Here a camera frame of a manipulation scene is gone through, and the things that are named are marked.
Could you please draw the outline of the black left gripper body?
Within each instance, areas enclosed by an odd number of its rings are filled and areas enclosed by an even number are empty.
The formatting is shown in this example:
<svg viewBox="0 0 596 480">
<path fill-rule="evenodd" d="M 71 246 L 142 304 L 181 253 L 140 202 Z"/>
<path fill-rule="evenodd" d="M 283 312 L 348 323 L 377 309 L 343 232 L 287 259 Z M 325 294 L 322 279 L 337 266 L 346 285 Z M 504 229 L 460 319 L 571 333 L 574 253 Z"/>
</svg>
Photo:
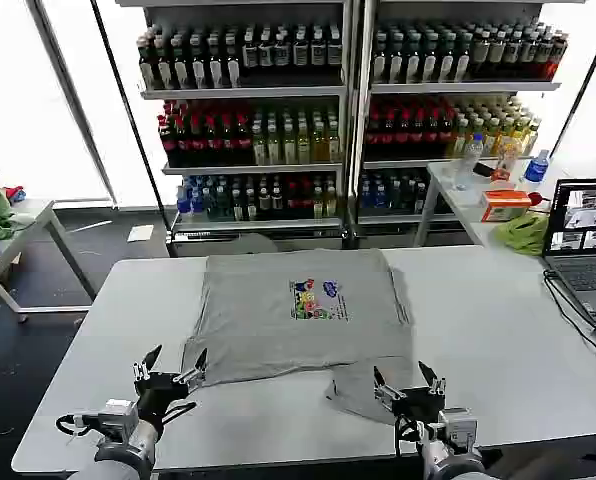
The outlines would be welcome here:
<svg viewBox="0 0 596 480">
<path fill-rule="evenodd" d="M 183 400 L 189 395 L 186 384 L 174 382 L 174 373 L 156 372 L 149 375 L 148 379 L 134 381 L 138 395 L 138 418 L 149 423 L 159 436 L 164 431 L 164 418 L 169 406 L 178 400 Z"/>
</svg>

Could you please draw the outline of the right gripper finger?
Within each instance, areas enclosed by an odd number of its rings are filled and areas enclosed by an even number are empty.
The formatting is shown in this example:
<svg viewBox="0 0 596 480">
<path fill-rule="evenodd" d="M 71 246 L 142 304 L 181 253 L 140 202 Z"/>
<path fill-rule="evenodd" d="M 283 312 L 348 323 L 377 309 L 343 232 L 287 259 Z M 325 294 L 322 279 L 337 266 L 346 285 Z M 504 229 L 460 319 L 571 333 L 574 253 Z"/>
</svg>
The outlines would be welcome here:
<svg viewBox="0 0 596 480">
<path fill-rule="evenodd" d="M 406 395 L 389 385 L 377 366 L 373 367 L 374 397 L 388 411 L 402 411 L 405 406 Z"/>
<path fill-rule="evenodd" d="M 444 377 L 439 377 L 431 367 L 422 361 L 418 362 L 418 366 L 424 380 L 428 385 L 429 394 L 444 397 L 446 390 L 446 379 Z"/>
</svg>

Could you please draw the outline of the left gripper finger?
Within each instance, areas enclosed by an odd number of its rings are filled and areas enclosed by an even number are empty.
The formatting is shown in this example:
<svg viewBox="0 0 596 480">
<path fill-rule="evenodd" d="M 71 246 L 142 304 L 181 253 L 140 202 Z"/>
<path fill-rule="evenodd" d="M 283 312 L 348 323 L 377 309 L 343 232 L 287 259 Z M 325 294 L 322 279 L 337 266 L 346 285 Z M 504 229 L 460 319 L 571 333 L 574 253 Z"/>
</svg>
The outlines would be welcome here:
<svg viewBox="0 0 596 480">
<path fill-rule="evenodd" d="M 207 349 L 203 349 L 193 367 L 175 376 L 173 384 L 185 387 L 188 394 L 200 388 L 206 378 L 207 353 Z"/>
<path fill-rule="evenodd" d="M 146 381 L 150 378 L 150 372 L 154 367 L 161 350 L 162 346 L 158 345 L 150 350 L 140 362 L 135 362 L 133 364 L 132 369 L 135 382 Z"/>
</svg>

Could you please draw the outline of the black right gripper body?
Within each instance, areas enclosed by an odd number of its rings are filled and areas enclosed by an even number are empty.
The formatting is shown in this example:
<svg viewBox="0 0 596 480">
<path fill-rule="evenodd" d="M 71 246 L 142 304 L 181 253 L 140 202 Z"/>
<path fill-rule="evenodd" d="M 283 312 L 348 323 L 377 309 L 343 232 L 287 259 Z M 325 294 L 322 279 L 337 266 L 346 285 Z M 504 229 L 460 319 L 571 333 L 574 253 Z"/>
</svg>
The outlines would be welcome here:
<svg viewBox="0 0 596 480">
<path fill-rule="evenodd" d="M 435 423 L 445 407 L 445 396 L 430 395 L 428 387 L 400 390 L 406 395 L 402 411 L 389 411 L 395 418 L 397 431 L 416 430 L 417 423 Z"/>
</svg>

